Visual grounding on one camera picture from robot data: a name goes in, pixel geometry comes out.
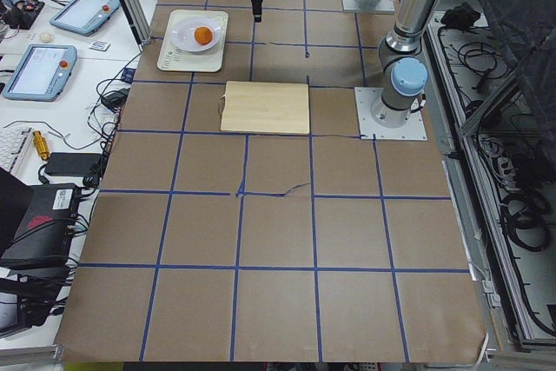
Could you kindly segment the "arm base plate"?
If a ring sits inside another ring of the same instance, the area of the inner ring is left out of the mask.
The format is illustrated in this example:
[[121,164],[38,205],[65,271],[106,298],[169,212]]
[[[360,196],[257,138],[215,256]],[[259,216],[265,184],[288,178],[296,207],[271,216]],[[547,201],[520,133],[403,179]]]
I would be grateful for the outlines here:
[[393,15],[393,0],[341,0],[342,10],[346,13],[369,13]]
[[382,88],[354,89],[360,138],[366,140],[426,141],[427,132],[418,100],[410,109],[392,110],[382,102]]

